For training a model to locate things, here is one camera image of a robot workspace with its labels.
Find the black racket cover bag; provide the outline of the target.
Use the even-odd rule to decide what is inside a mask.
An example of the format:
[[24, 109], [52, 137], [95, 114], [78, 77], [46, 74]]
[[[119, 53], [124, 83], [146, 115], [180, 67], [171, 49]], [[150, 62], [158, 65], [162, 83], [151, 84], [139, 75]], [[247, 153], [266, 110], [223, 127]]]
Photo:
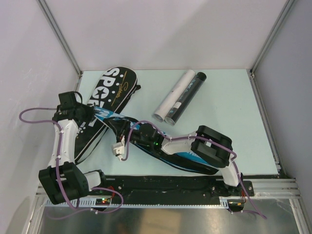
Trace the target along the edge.
[[[140, 89], [137, 80], [136, 72], [123, 66], [106, 71], [84, 71], [78, 92], [82, 95], [84, 104], [119, 114], [131, 95]], [[89, 123], [84, 121], [78, 127], [75, 141], [76, 164], [82, 163], [92, 153], [108, 130], [97, 118]]]

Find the blue racket cover bag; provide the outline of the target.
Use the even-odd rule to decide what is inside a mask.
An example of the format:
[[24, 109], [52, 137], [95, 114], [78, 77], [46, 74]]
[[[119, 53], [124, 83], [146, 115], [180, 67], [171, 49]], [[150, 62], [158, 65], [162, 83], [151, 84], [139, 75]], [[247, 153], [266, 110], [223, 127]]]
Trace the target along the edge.
[[109, 113], [108, 110], [103, 108], [96, 108], [96, 118], [113, 131], [117, 142], [125, 137], [125, 154], [122, 161], [127, 160], [129, 157], [129, 146], [132, 144], [130, 143], [130, 135], [133, 129], [140, 123], [149, 123], [164, 137], [161, 150], [147, 151], [138, 145], [133, 144], [134, 146], [161, 162], [182, 171], [209, 176], [218, 172], [217, 168], [209, 165], [191, 149], [192, 144], [196, 141], [196, 132], [185, 136], [170, 137], [147, 120], [139, 121], [135, 118]]

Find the white shuttlecock tube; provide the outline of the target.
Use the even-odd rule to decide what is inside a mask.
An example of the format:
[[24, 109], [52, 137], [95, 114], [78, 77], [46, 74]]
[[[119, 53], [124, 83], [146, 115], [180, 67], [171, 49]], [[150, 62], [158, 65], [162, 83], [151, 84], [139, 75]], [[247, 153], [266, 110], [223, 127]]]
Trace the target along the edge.
[[170, 109], [173, 107], [175, 102], [181, 96], [183, 91], [186, 89], [188, 84], [195, 76], [194, 70], [187, 70], [183, 76], [178, 80], [178, 82], [174, 85], [171, 91], [168, 93], [166, 98], [161, 102], [158, 108], [153, 113], [153, 118], [156, 120], [163, 122]]

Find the black shuttlecock tube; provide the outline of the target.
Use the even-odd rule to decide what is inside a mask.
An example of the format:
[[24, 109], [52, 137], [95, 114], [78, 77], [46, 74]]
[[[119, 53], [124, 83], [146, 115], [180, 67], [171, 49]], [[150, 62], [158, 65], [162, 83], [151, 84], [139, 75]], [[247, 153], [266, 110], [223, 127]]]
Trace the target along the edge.
[[165, 117], [165, 122], [174, 126], [197, 91], [200, 89], [201, 85], [204, 83], [206, 80], [207, 76], [203, 72], [198, 72], [191, 82], [188, 84], [184, 92], [181, 94], [181, 96], [178, 98], [176, 103], [173, 105], [171, 110], [168, 112], [168, 114]]

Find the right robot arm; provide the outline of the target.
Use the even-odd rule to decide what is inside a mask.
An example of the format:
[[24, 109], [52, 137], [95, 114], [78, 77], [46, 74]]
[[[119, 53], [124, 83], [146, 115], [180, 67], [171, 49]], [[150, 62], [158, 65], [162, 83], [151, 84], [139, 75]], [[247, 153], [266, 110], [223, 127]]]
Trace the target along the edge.
[[133, 144], [152, 157], [179, 170], [213, 176], [221, 172], [228, 194], [243, 189], [234, 164], [232, 140], [204, 125], [187, 135], [171, 137], [148, 121], [129, 123], [120, 133], [126, 146]]

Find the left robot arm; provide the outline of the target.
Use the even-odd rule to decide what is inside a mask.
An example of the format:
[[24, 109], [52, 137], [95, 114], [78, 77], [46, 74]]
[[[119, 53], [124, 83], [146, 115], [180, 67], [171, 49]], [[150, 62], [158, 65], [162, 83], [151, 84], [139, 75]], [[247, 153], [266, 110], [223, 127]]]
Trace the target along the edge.
[[79, 126], [94, 118], [93, 107], [77, 101], [75, 91], [59, 94], [60, 104], [52, 118], [55, 141], [46, 169], [39, 171], [39, 181], [54, 204], [70, 202], [88, 195], [93, 190], [104, 194], [108, 182], [102, 170], [83, 173], [75, 163], [75, 141]]

